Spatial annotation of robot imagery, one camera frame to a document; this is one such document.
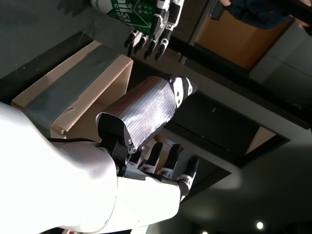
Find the orange wall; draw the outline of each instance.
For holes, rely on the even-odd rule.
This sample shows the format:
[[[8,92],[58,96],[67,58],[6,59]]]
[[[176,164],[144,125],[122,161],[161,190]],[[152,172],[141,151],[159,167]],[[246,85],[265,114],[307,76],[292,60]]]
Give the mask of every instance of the orange wall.
[[[287,25],[258,29],[224,11],[220,20],[206,19],[196,43],[249,70]]]

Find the green label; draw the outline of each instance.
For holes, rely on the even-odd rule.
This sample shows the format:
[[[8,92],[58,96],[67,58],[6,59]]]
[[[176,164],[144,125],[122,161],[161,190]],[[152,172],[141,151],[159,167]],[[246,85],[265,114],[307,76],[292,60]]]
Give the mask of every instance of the green label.
[[[150,35],[156,5],[147,0],[111,0],[109,16]]]

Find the robotic arm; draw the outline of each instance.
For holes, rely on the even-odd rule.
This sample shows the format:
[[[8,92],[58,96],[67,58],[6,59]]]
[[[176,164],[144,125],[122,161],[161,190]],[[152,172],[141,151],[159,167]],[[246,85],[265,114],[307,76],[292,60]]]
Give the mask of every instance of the robotic arm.
[[[136,168],[137,156],[195,91],[186,77],[146,79],[98,115],[101,142],[47,140],[22,112],[0,103],[1,230],[110,233],[173,217],[192,185],[198,159],[192,157],[173,180],[178,145],[158,175],[154,167],[161,144],[142,170]]]

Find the green can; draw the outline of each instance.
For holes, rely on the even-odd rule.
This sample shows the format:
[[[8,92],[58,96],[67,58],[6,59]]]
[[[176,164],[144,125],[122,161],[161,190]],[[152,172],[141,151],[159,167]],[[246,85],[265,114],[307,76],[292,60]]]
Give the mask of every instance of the green can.
[[[153,38],[151,24],[156,3],[156,0],[91,0],[95,9]]]

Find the person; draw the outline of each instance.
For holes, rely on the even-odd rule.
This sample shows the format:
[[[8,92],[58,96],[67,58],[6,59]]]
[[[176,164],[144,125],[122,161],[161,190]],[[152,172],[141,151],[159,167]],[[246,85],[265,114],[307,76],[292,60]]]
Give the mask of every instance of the person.
[[[269,4],[272,0],[220,0],[224,8],[236,19],[251,26],[272,29],[285,21],[295,19],[299,27],[312,36],[311,26],[285,14],[281,9]],[[312,0],[300,0],[311,6]]]

